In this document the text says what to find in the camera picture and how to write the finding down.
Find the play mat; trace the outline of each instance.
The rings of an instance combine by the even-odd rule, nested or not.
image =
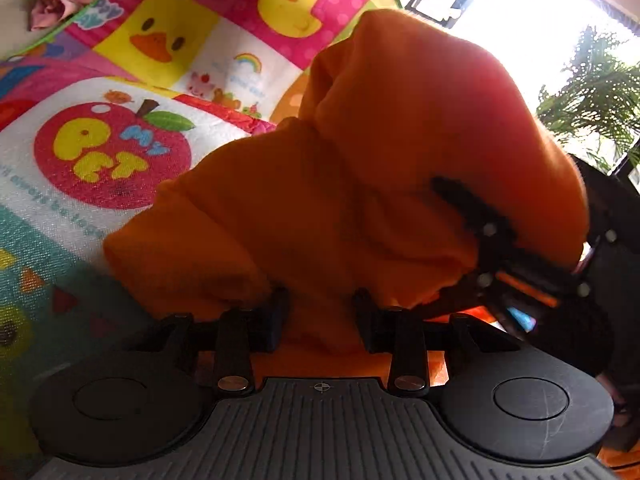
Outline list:
[[[0,64],[0,478],[28,399],[148,323],[100,248],[156,185],[297,113],[319,50],[397,0],[96,0]]]

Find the bolt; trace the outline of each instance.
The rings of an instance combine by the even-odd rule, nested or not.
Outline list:
[[[576,293],[581,298],[586,298],[589,294],[591,294],[591,287],[589,286],[589,283],[583,282],[580,285],[578,285],[578,289],[576,290]]]
[[[483,272],[478,276],[478,279],[476,280],[476,283],[480,288],[487,288],[493,282],[494,282],[494,277],[488,272]]]
[[[226,392],[241,392],[249,387],[249,381],[238,375],[228,375],[218,381],[218,387]]]
[[[495,226],[495,224],[484,224],[484,227],[482,228],[482,234],[486,237],[492,237],[497,232],[498,228]]]
[[[401,375],[394,381],[398,390],[417,392],[425,387],[424,379],[415,375]]]

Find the apple print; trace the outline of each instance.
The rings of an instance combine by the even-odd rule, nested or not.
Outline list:
[[[28,99],[0,102],[0,132],[35,104]]]
[[[40,171],[60,191],[82,202],[112,209],[153,202],[160,182],[191,166],[181,131],[185,117],[154,111],[145,100],[136,113],[115,103],[75,105],[50,118],[33,145]]]

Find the yellow square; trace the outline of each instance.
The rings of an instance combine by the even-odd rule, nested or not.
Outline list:
[[[142,0],[94,50],[142,82],[169,88],[217,22],[215,12],[193,0]]]

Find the green plant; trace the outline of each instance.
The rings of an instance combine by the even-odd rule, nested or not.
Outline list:
[[[555,94],[543,86],[536,109],[560,145],[596,137],[595,148],[591,143],[583,147],[588,162],[605,173],[611,163],[600,151],[604,139],[614,143],[615,160],[628,153],[633,163],[640,162],[634,147],[640,134],[640,63],[628,65],[613,54],[621,43],[614,34],[587,27],[563,69],[569,73],[567,83]]]

